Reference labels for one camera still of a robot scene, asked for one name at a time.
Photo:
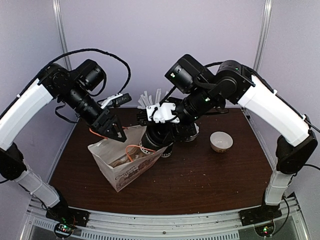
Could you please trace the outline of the stack of paper cups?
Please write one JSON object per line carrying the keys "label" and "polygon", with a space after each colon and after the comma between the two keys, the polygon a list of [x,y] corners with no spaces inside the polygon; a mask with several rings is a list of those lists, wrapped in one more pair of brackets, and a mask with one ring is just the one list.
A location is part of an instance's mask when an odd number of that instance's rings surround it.
{"label": "stack of paper cups", "polygon": [[167,148],[165,149],[165,151],[162,153],[161,157],[162,158],[168,158],[171,156],[172,151],[173,151],[173,144],[170,144],[169,146],[167,146]]}

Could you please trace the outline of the cardboard cup carrier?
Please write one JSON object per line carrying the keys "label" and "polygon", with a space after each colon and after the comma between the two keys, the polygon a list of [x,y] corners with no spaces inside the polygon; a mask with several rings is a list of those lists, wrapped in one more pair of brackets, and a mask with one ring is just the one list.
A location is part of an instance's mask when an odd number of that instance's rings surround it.
{"label": "cardboard cup carrier", "polygon": [[138,159],[139,157],[140,157],[139,153],[131,153],[129,155],[124,155],[123,157],[120,157],[120,158],[112,161],[111,163],[109,163],[109,166],[115,168],[115,167],[120,166],[122,164],[130,163],[130,162]]}

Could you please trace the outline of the single black paper cup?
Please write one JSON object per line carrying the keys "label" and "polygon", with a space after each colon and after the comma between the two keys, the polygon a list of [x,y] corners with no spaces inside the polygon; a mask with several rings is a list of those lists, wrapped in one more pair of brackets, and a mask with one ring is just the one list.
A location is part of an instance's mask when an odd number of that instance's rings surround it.
{"label": "single black paper cup", "polygon": [[166,140],[167,135],[160,133],[159,131],[153,129],[152,127],[147,127],[144,134],[141,137],[139,146],[144,148],[144,153],[152,154],[153,151],[158,151],[164,147],[167,148],[170,144],[173,144],[172,141]]}

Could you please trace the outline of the white paper bag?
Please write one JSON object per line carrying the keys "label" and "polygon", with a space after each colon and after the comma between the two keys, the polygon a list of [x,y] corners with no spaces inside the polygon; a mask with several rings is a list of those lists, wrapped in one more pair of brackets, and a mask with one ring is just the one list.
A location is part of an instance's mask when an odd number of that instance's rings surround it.
{"label": "white paper bag", "polygon": [[130,126],[124,129],[127,137],[125,142],[103,139],[87,147],[99,170],[116,192],[150,169],[166,150],[165,147],[157,151],[143,148],[141,139],[145,131],[145,126]]}

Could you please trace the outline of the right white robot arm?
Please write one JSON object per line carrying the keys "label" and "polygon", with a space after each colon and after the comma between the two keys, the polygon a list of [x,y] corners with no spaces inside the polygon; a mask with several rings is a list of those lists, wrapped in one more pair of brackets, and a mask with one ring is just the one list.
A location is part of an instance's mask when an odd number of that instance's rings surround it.
{"label": "right white robot arm", "polygon": [[306,116],[286,103],[252,68],[235,60],[202,65],[189,54],[183,55],[164,75],[187,97],[177,107],[182,123],[191,123],[212,108],[225,107],[226,101],[247,109],[280,133],[277,164],[264,192],[263,205],[256,210],[259,220],[268,220],[280,204],[291,177],[299,172],[318,146]]}

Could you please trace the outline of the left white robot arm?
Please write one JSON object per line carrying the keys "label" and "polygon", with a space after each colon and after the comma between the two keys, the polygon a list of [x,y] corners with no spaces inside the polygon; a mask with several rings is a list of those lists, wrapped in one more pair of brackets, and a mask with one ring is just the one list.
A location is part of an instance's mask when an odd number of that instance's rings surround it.
{"label": "left white robot arm", "polygon": [[58,100],[70,106],[94,133],[125,142],[127,137],[118,116],[110,112],[106,103],[99,105],[90,94],[100,82],[106,81],[105,71],[91,59],[72,71],[51,63],[0,116],[0,174],[52,208],[53,215],[61,222],[72,218],[71,209],[55,188],[43,182],[25,164],[14,140],[43,107]]}

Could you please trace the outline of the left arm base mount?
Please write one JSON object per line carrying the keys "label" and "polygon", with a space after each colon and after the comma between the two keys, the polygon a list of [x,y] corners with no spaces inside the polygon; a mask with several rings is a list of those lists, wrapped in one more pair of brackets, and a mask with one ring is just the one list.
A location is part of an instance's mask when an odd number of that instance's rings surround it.
{"label": "left arm base mount", "polygon": [[86,227],[90,213],[86,210],[72,208],[59,202],[53,207],[48,207],[45,216],[48,219],[56,220],[70,227]]}

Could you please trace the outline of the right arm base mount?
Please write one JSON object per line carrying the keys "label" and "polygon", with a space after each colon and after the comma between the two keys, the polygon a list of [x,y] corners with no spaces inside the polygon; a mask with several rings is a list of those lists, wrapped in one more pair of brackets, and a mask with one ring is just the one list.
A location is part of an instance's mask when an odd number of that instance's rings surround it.
{"label": "right arm base mount", "polygon": [[282,216],[279,206],[261,205],[248,208],[239,212],[242,226],[255,225],[262,222],[271,221]]}

